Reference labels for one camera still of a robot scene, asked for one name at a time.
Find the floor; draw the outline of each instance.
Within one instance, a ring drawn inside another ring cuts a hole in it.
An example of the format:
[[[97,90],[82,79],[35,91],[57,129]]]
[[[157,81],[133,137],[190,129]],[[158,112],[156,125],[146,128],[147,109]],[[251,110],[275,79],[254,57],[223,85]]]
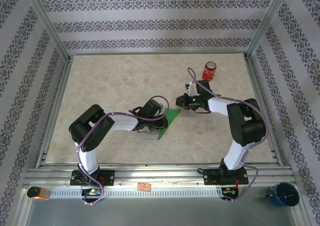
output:
[[[254,98],[242,54],[145,54],[75,56],[50,143],[47,163],[76,163],[70,124],[91,105],[127,112],[162,95],[178,109],[176,98],[191,81],[187,67],[201,79],[204,65],[217,70],[211,89],[227,97]],[[97,148],[99,163],[219,163],[232,143],[229,121],[218,113],[181,109],[163,137],[159,132],[110,131]],[[268,142],[250,152],[247,162],[274,162]]]

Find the patterned wallpaper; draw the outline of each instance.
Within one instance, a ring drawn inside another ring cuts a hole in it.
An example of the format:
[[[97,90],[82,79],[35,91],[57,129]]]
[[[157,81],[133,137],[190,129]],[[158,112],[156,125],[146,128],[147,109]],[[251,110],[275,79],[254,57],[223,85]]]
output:
[[[41,0],[70,55],[245,53],[272,0]]]
[[[284,0],[252,59],[312,225],[320,225],[319,13],[319,0]]]
[[[27,0],[0,0],[0,226],[35,166],[64,62]]]

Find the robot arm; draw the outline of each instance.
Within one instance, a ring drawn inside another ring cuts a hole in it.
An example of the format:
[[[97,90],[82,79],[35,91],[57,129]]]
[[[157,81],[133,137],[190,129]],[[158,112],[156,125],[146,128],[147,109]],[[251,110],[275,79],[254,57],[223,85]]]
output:
[[[150,99],[143,107],[137,107],[130,110],[127,114],[134,115],[145,119],[156,119],[162,112],[163,106],[154,99]],[[77,120],[75,120],[69,127],[72,140],[75,142],[76,147],[92,129],[92,124],[97,123],[104,115],[111,113],[110,110],[103,110],[98,104],[92,105],[85,111]],[[127,115],[112,114],[105,117],[97,128],[92,132],[88,140],[83,144],[79,151],[79,157],[83,168],[89,175],[96,180],[100,178],[100,169],[97,162],[97,147],[104,139],[106,134],[112,130],[127,130],[137,131],[148,127],[151,133],[154,130],[164,129],[168,127],[168,120],[163,117],[159,120],[148,121],[140,118],[130,117]],[[80,181],[88,184],[95,185],[94,182],[82,171],[78,165]]]
[[[210,90],[208,80],[199,81]],[[248,147],[260,142],[266,134],[266,126],[260,115],[243,103],[231,102],[226,99],[212,97],[210,93],[195,84],[186,84],[186,93],[176,99],[176,105],[186,110],[199,113],[202,108],[206,113],[219,113],[228,116],[230,131],[233,138],[228,154],[221,160],[219,167],[219,183],[229,184],[236,178],[246,175],[242,159]],[[245,100],[259,109],[255,99]]]

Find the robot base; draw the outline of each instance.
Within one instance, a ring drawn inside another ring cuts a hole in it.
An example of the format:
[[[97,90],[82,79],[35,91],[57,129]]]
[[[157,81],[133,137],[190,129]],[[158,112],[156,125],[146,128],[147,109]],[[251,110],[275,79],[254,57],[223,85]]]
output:
[[[113,186],[115,178],[114,170],[100,170],[97,179],[104,186]],[[73,170],[70,179],[71,186],[98,186],[95,182],[88,182],[79,170]]]
[[[234,185],[236,184],[236,179],[239,180],[239,185],[249,184],[247,171],[242,168],[241,174],[239,173],[237,177],[222,179],[220,170],[217,169],[204,169],[203,170],[204,185]]]

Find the marble surface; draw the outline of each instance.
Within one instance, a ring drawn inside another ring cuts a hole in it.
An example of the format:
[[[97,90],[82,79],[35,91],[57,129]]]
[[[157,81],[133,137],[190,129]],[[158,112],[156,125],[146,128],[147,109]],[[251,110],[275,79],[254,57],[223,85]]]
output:
[[[254,98],[242,54],[149,54],[75,56],[50,143],[47,163],[77,162],[70,124],[91,105],[127,112],[162,95],[178,109],[176,98],[191,81],[187,67],[201,79],[204,65],[217,70],[211,89],[226,97]],[[163,137],[136,131],[110,131],[97,148],[99,163],[219,163],[232,142],[228,117],[181,109]],[[247,162],[273,162],[268,142],[256,147]]]

